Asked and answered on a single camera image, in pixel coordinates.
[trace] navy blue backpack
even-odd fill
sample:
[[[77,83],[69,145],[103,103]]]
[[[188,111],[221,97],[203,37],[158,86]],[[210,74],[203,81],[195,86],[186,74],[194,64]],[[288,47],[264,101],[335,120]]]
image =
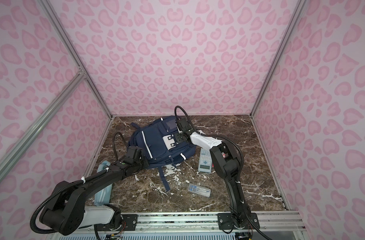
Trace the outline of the navy blue backpack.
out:
[[[166,191],[169,191],[161,167],[176,165],[193,156],[196,146],[187,142],[176,144],[175,133],[178,130],[175,116],[159,118],[146,127],[139,127],[134,122],[131,125],[137,130],[132,134],[128,145],[142,148],[142,153],[149,162],[148,169],[158,168],[162,183]]]

